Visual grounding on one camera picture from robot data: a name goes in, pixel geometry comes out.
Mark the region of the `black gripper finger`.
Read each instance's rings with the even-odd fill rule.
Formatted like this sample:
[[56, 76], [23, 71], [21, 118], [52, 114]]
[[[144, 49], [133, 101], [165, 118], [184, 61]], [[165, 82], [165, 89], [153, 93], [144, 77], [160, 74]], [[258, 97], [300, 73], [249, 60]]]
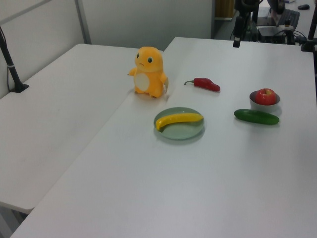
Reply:
[[251, 25], [252, 25], [251, 15], [247, 14], [245, 19], [244, 40], [250, 40], [252, 38]]
[[235, 21], [234, 31], [233, 31], [233, 47], [239, 48], [241, 43], [241, 38], [243, 35], [243, 29], [244, 29], [244, 18], [241, 16], [238, 16]]

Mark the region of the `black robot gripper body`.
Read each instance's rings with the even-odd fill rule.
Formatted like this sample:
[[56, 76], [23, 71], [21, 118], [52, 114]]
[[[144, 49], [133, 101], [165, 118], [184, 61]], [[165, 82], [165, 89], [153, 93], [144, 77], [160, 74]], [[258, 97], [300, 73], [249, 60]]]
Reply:
[[235, 0], [234, 9], [239, 12], [240, 15], [245, 15], [249, 12], [257, 11], [259, 8], [259, 0]]

